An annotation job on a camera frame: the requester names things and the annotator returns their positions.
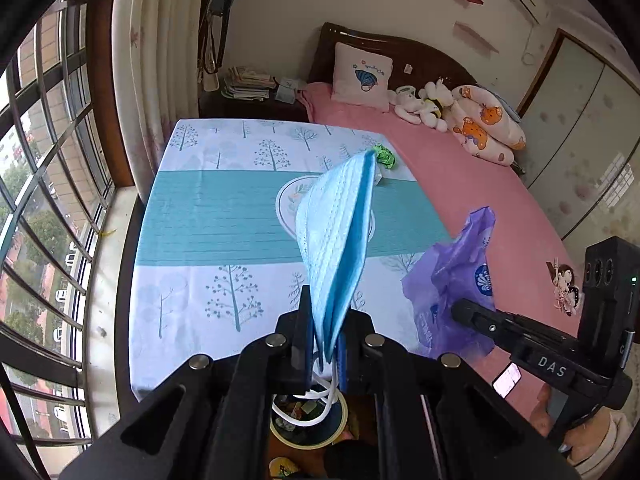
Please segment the round yellow rimmed trash bin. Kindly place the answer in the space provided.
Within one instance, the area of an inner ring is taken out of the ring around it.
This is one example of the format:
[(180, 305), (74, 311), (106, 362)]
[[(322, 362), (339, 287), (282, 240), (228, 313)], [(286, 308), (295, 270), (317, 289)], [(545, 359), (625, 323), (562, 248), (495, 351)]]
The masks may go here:
[(271, 433), (289, 448), (315, 451), (332, 444), (346, 429), (348, 407), (337, 391), (329, 411), (325, 398), (303, 399), (290, 394), (273, 398)]

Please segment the white plush rabbit toy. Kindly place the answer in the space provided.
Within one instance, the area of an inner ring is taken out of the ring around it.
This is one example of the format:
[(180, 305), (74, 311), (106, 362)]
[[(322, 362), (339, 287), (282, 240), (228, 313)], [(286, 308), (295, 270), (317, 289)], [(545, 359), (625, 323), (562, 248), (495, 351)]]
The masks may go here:
[(447, 131), (447, 123), (442, 118), (442, 103), (438, 99), (429, 98), (425, 89), (420, 93), (410, 84), (406, 84), (396, 90), (388, 90), (387, 97), (394, 113), (405, 122), (424, 125), (439, 132)]

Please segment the frosted sliding wardrobe door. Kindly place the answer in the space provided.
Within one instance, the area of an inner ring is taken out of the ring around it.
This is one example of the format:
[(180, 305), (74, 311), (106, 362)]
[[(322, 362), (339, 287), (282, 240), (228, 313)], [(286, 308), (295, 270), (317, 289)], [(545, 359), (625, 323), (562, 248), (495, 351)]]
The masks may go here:
[(521, 116), (522, 180), (570, 258), (612, 235), (638, 243), (638, 84), (559, 30)]

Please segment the tissue box on nightstand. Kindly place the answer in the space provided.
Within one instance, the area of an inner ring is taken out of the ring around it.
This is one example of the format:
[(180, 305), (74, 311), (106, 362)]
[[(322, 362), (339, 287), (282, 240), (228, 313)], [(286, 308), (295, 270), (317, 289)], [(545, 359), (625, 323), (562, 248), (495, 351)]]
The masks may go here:
[(281, 77), (276, 79), (277, 88), (274, 99), (285, 104), (294, 104), (300, 92), (306, 89), (307, 83), (301, 79)]

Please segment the purple plastic bag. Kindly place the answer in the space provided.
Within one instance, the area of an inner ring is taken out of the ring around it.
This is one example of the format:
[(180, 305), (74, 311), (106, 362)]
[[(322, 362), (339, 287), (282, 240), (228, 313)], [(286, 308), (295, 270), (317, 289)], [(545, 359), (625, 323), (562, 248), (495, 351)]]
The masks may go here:
[(436, 359), (451, 352), (465, 361), (484, 359), (494, 343), (457, 323), (451, 308), (467, 299), (495, 309), (487, 262), (487, 247), (496, 223), (494, 211), (483, 207), (469, 213), (455, 240), (436, 243), (402, 279), (402, 292), (411, 302), (418, 333), (418, 352)]

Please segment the cream window curtain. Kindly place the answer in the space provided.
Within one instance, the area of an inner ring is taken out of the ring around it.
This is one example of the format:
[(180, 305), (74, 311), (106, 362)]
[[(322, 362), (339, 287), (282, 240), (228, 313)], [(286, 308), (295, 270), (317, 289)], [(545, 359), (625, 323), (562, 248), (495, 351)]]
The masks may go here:
[(142, 202), (174, 125), (198, 116), (202, 0), (114, 0), (112, 65), (122, 142)]

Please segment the pink wall shelf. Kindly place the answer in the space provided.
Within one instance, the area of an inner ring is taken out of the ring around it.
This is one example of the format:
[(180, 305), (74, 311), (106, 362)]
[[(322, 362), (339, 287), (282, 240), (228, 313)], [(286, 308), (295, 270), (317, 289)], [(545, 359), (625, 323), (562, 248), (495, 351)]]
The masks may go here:
[(480, 53), (499, 53), (499, 50), (471, 25), (456, 21), (454, 23), (454, 35), (465, 41), (469, 46)]

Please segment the left yellow embroidered slipper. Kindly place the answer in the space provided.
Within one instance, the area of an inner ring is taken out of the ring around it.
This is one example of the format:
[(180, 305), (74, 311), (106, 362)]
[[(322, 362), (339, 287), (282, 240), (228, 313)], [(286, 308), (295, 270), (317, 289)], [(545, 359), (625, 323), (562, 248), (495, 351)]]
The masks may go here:
[(268, 471), (273, 479), (296, 478), (296, 474), (300, 473), (299, 466), (287, 457), (276, 457), (270, 460)]

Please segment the dark wooden nightstand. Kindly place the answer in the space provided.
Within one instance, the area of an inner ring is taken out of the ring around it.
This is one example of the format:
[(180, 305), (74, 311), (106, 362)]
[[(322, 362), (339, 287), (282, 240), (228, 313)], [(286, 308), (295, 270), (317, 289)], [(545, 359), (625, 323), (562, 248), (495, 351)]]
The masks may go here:
[(220, 90), (202, 90), (198, 97), (198, 114), (201, 118), (233, 118), (283, 120), (284, 122), (308, 122), (306, 108), (301, 102), (293, 104), (277, 101), (274, 93), (262, 101), (229, 99)]

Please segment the hanging handbags on rack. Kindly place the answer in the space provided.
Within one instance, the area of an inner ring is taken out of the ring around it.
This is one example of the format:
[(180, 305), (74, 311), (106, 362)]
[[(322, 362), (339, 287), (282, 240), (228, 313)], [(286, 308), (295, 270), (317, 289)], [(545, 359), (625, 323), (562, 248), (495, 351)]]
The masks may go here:
[(198, 70), (202, 90), (215, 92), (219, 89), (219, 76), (224, 64), (224, 50), (234, 0), (204, 0), (204, 3)]

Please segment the pink bed blanket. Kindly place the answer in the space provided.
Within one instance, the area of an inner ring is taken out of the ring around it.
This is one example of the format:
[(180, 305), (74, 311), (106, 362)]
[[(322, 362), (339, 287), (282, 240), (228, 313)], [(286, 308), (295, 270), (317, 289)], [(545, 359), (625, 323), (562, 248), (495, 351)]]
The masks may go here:
[(570, 263), (572, 259), (533, 195), (510, 168), (468, 154), (450, 133), (411, 125), (393, 112), (336, 102), (324, 82), (308, 84), (300, 99), (316, 124), (385, 136), (450, 236), (459, 234), (471, 211), (484, 206), (495, 211), (487, 255), (497, 308), (577, 333), (578, 316), (568, 316), (554, 305), (547, 268), (550, 261)]

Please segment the tree pattern tablecloth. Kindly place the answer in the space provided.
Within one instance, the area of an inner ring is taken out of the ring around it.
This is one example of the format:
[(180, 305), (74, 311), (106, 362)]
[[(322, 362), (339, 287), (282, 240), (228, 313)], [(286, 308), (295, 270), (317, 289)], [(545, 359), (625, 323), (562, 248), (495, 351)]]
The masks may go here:
[(402, 279), (448, 233), (412, 160), (433, 133), (394, 120), (384, 133), (303, 122), (190, 119), (176, 125), (146, 204), (129, 318), (132, 391), (145, 396), (190, 356), (239, 353), (298, 305), (307, 278), (296, 243), (302, 198), (325, 172), (377, 145), (367, 263), (352, 307), (420, 351)]

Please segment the stack of books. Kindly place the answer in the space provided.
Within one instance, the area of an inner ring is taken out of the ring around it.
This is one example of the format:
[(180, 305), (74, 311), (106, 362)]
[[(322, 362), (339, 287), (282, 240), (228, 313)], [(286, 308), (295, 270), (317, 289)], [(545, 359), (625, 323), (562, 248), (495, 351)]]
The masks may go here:
[(232, 66), (224, 74), (221, 94), (226, 99), (265, 101), (277, 87), (273, 76), (250, 66)]

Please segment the pink square cushion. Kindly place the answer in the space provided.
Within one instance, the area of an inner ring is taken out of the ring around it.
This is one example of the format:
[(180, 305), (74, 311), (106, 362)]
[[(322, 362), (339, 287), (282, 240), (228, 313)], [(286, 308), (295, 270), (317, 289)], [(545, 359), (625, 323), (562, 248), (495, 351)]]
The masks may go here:
[(338, 42), (331, 99), (386, 113), (390, 108), (387, 87), (392, 71), (391, 58)]

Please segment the dark wooden headboard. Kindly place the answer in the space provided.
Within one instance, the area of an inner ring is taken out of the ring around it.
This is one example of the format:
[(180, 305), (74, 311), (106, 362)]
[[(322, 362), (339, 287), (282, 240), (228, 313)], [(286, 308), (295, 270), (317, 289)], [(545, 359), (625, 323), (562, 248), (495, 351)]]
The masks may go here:
[(326, 22), (320, 30), (318, 46), (308, 74), (308, 82), (333, 81), (335, 45), (348, 44), (357, 49), (387, 56), (393, 60), (388, 88), (403, 84), (422, 88), (427, 81), (444, 80), (452, 90), (462, 84), (477, 84), (476, 79), (454, 58), (420, 41), (358, 32), (342, 25)]

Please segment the bee plush toy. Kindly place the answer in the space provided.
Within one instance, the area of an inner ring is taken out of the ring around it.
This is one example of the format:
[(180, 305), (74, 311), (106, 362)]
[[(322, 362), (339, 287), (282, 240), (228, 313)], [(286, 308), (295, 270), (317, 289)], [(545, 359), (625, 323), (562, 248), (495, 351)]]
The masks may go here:
[(436, 81), (429, 81), (425, 86), (419, 90), (419, 98), (425, 102), (431, 102), (432, 113), (437, 118), (442, 118), (444, 110), (450, 107), (454, 102), (454, 96), (451, 91), (445, 86), (442, 78)]

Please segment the cartoon girl sticker toy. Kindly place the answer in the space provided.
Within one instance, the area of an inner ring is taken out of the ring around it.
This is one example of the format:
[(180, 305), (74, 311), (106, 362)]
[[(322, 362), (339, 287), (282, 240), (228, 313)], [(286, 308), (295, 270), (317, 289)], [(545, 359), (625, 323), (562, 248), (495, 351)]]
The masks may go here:
[(553, 284), (554, 307), (565, 315), (575, 316), (582, 304), (582, 292), (576, 285), (574, 270), (558, 260), (546, 262)]

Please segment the white smartphone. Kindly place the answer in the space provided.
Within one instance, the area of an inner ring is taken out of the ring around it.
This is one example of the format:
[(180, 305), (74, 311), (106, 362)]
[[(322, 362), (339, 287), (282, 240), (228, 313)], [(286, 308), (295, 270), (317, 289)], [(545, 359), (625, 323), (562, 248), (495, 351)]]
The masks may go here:
[(522, 373), (520, 368), (511, 362), (492, 382), (492, 388), (505, 399), (520, 382)]

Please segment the blue surgical face mask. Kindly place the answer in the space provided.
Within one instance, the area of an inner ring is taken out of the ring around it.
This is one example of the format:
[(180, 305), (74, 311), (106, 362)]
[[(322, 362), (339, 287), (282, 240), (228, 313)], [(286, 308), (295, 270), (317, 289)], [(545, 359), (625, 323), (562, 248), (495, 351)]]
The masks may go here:
[(333, 359), (366, 261), (376, 168), (375, 151), (352, 156), (318, 177), (297, 208), (314, 336), (326, 362)]

